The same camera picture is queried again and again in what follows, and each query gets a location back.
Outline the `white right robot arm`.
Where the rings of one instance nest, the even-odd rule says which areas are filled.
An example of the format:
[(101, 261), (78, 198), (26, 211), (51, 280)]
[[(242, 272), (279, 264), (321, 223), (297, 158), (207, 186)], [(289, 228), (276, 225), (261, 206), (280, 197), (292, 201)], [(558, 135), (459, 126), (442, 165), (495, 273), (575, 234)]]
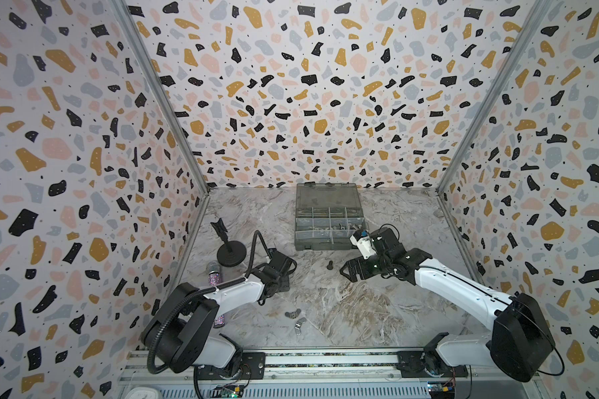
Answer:
[(431, 291), (473, 316), (483, 334), (439, 333), (419, 356), (400, 364), (403, 372), (444, 377), (455, 367), (496, 367), (518, 382), (530, 382), (556, 345), (536, 299), (496, 291), (446, 267), (422, 249), (406, 249), (392, 229), (359, 229), (351, 244), (360, 256), (340, 274), (352, 283), (380, 276)]

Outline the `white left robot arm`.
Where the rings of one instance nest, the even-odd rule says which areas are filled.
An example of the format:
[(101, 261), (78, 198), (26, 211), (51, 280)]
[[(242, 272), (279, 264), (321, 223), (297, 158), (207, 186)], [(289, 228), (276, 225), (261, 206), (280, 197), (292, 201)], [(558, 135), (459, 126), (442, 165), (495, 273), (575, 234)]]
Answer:
[(215, 287), (178, 285), (141, 333), (141, 343), (148, 349), (148, 372), (214, 367), (226, 377), (237, 374), (244, 349), (222, 333), (213, 337), (211, 330), (224, 314), (246, 304), (263, 305), (290, 289), (297, 262), (276, 249), (269, 250), (268, 259), (248, 274)]

